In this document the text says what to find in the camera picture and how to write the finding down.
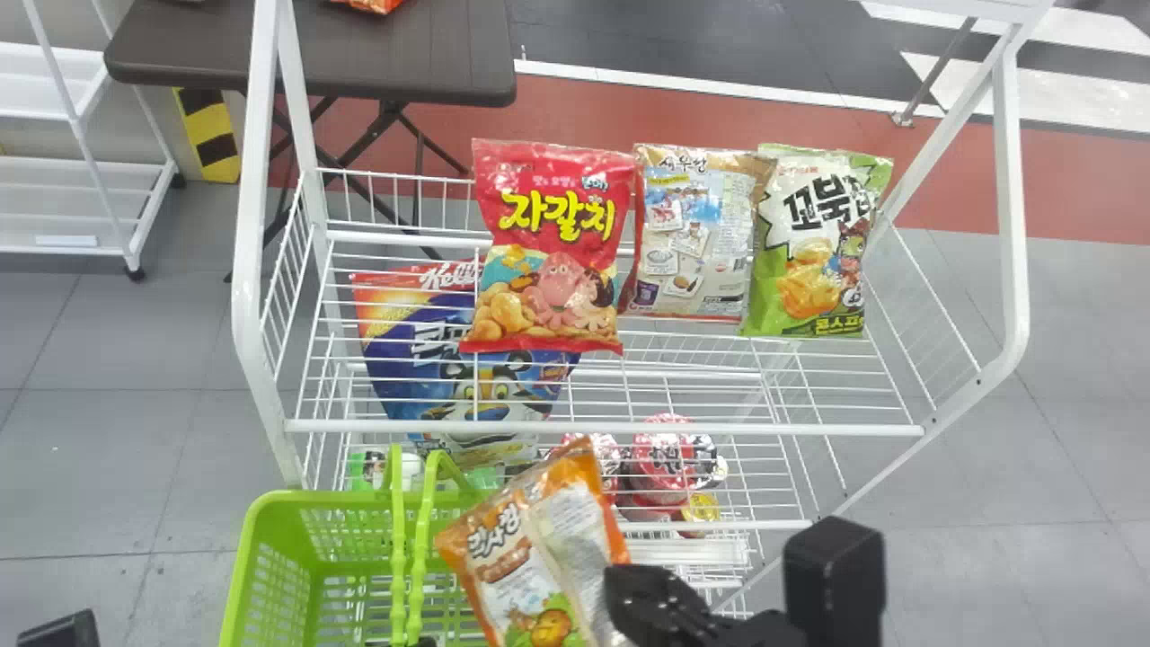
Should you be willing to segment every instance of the yellow black striped post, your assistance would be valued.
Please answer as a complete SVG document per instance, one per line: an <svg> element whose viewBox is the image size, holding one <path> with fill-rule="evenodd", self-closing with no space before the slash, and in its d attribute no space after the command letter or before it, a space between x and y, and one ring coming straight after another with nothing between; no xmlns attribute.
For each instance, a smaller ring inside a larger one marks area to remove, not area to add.
<svg viewBox="0 0 1150 647"><path fill-rule="evenodd" d="M233 184L239 179L239 149L223 92L198 87L172 87L171 91L204 179Z"/></svg>

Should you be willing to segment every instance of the green plastic basket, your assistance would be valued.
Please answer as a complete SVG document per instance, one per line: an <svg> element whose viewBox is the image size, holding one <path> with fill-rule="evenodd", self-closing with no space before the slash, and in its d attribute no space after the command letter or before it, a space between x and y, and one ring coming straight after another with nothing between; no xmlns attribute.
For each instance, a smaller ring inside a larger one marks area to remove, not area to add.
<svg viewBox="0 0 1150 647"><path fill-rule="evenodd" d="M244 518L221 646L482 647L482 631L434 533L482 501L443 452L404 492L398 445L379 492L270 492ZM439 473L458 484L445 490Z"/></svg>

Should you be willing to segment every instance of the red floor stripe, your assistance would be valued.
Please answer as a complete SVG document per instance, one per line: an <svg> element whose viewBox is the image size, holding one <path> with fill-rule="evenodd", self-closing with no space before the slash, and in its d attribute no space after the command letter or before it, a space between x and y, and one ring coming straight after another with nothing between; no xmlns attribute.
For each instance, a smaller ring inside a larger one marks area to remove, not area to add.
<svg viewBox="0 0 1150 647"><path fill-rule="evenodd" d="M342 151L375 116L371 101L343 99L315 126L316 141ZM469 162L471 137L531 139L621 151L636 141L753 148L760 141L849 148L892 156L896 178L936 120L897 128L880 113L631 87L521 75L507 108L412 106L407 115L444 148ZM1150 244L1142 206L1150 141L1022 131L1027 230L1032 236ZM424 172L451 175L434 155ZM279 185L286 160L273 165ZM414 139L390 129L353 168L411 172ZM967 124L942 156L898 224L996 232L994 145L987 124Z"/></svg>

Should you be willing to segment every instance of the black device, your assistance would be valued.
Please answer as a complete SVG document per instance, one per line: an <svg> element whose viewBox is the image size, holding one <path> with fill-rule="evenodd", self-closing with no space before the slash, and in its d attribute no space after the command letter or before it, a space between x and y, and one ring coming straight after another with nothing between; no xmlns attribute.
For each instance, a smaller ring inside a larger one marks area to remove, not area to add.
<svg viewBox="0 0 1150 647"><path fill-rule="evenodd" d="M827 517L783 548L787 614L712 615L687 583L659 567L604 571L607 611L638 647L879 647L887 607L882 534Z"/></svg>
<svg viewBox="0 0 1150 647"><path fill-rule="evenodd" d="M95 614L92 609L84 609L22 631L16 637L16 647L100 647Z"/></svg>

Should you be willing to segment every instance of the orange snack bag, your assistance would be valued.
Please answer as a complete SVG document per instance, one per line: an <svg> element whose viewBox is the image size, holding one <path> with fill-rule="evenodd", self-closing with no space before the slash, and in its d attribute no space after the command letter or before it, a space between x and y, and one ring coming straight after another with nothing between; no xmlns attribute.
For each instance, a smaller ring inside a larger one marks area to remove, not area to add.
<svg viewBox="0 0 1150 647"><path fill-rule="evenodd" d="M331 0L337 5L347 5L361 11L370 11L373 14L389 14L392 9L400 6L404 0Z"/></svg>
<svg viewBox="0 0 1150 647"><path fill-rule="evenodd" d="M591 439L555 449L435 538L492 647L607 647L603 569L630 563Z"/></svg>

